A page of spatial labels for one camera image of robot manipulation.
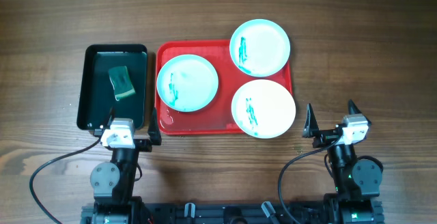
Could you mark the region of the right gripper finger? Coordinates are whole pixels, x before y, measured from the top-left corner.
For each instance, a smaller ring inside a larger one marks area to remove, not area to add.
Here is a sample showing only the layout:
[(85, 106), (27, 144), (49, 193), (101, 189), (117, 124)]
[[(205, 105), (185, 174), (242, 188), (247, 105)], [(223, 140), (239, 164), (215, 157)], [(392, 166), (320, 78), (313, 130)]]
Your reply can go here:
[(304, 138), (318, 137), (319, 133), (320, 133), (320, 129), (318, 127), (318, 123), (315, 118), (313, 108), (309, 103), (307, 105), (307, 114), (306, 114), (306, 120), (303, 128), (302, 136)]
[(348, 112), (350, 115), (361, 114), (367, 120), (368, 125), (371, 126), (371, 121), (365, 115), (363, 115), (361, 110), (355, 105), (352, 99), (348, 101)]

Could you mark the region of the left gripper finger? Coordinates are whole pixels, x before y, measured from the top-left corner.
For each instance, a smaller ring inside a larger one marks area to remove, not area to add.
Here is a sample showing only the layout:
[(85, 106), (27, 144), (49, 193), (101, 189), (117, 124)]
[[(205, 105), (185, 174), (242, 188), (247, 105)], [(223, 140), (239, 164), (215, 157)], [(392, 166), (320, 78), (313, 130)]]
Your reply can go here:
[(115, 118), (115, 109), (111, 107), (109, 111), (109, 115), (104, 121), (104, 127), (109, 128), (114, 118)]
[(158, 126), (158, 115), (156, 108), (153, 108), (152, 110), (147, 133), (152, 145), (161, 145), (162, 137)]

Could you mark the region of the green yellow sponge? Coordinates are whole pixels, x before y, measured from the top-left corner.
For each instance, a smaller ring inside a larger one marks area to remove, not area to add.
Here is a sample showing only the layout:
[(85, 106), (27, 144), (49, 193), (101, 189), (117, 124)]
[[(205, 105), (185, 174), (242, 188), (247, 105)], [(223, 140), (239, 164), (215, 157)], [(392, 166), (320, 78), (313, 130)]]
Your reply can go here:
[(116, 101), (136, 94), (126, 66), (117, 66), (108, 70)]

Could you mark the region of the white plate front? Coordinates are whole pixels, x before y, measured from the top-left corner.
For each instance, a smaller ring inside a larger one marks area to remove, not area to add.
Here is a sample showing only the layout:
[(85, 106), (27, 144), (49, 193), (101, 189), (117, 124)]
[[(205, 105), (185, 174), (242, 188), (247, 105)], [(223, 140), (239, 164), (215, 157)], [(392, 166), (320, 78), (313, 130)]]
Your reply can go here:
[(287, 132), (296, 118), (296, 104), (290, 92), (277, 82), (258, 79), (242, 85), (231, 101), (237, 126), (259, 139), (271, 139)]

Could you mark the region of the light blue plate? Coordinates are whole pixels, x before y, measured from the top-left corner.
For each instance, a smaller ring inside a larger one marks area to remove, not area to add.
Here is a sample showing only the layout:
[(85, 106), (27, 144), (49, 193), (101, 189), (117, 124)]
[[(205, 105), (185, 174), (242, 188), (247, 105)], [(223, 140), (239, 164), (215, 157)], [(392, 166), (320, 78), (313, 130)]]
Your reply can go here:
[(279, 72), (288, 62), (291, 43), (285, 30), (266, 19), (253, 19), (241, 24), (232, 34), (229, 53), (234, 65), (254, 77), (267, 77)]
[(198, 55), (178, 55), (158, 72), (156, 89), (160, 99), (181, 112), (198, 111), (216, 96), (219, 76), (214, 66)]

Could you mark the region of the light blue plate top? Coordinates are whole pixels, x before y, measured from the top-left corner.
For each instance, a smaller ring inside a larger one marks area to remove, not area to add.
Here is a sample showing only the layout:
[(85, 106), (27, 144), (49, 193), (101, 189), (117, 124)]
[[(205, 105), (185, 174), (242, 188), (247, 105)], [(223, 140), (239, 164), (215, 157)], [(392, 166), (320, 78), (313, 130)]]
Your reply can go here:
[(241, 24), (232, 34), (229, 53), (234, 65), (254, 77), (267, 77), (279, 72), (288, 62), (291, 43), (285, 30), (266, 19), (253, 19)]

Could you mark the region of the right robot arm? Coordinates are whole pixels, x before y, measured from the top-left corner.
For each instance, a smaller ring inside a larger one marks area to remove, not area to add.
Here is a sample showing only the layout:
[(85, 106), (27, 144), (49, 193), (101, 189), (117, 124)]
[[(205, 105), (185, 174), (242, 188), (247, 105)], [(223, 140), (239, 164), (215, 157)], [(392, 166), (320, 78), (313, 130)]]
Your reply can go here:
[(324, 196), (327, 223), (383, 223), (380, 195), (383, 164), (372, 156), (357, 156), (354, 145), (367, 138), (371, 121), (352, 100), (348, 114), (333, 129), (318, 127), (313, 108), (307, 105), (302, 136), (313, 139), (313, 148), (327, 151), (336, 193)]

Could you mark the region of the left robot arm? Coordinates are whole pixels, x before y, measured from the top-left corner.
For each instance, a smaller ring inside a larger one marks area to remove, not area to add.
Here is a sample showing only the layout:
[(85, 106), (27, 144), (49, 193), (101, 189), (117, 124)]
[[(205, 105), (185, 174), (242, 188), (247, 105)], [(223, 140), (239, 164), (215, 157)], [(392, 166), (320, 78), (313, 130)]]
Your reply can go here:
[(94, 135), (99, 143), (112, 151), (109, 162), (97, 165), (90, 175), (94, 191), (94, 204), (83, 208), (81, 222), (97, 223), (153, 223), (153, 216), (142, 198), (132, 195), (134, 184), (142, 173), (138, 164), (141, 152), (151, 152), (154, 145), (162, 143), (158, 127), (157, 111), (152, 111), (147, 139), (135, 139), (135, 124), (132, 119), (116, 118), (115, 110)]

